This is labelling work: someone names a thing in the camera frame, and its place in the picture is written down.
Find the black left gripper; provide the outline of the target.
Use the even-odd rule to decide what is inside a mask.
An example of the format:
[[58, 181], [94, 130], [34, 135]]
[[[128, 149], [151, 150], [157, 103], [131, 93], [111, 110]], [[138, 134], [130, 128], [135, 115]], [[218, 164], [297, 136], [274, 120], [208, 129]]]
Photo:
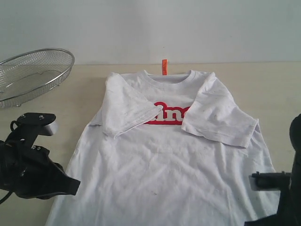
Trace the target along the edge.
[[68, 176], [63, 167], [49, 158], [49, 150], [39, 151], [20, 143], [4, 144], [4, 190], [24, 199], [48, 199], [76, 195], [80, 181]]

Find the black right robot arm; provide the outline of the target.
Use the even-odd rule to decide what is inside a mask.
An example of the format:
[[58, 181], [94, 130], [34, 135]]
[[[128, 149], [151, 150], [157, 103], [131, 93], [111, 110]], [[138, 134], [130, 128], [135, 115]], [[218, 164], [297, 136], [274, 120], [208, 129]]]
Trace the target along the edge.
[[299, 226], [301, 224], [301, 116], [293, 119], [289, 137], [295, 150], [291, 172], [260, 173], [249, 176], [254, 191], [280, 191], [276, 214], [254, 221], [245, 226]]

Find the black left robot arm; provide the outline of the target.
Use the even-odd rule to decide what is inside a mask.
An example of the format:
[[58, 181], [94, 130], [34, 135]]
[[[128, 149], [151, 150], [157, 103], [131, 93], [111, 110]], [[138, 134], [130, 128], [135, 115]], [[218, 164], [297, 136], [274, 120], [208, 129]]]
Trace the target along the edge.
[[80, 181], [68, 176], [42, 146], [27, 147], [21, 141], [0, 143], [0, 188], [23, 199], [47, 200], [58, 195], [76, 195]]

